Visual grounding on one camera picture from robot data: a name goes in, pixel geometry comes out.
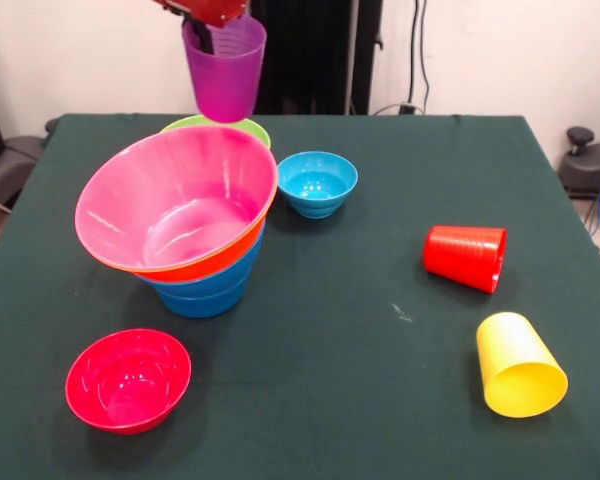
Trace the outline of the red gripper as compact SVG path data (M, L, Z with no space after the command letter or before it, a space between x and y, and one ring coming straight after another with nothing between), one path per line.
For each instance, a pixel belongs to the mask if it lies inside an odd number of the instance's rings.
M198 49L207 54L214 53L211 32L207 25L223 28L244 15L249 0L155 0L164 9L177 15L185 15L199 22L191 23L191 30L198 40Z

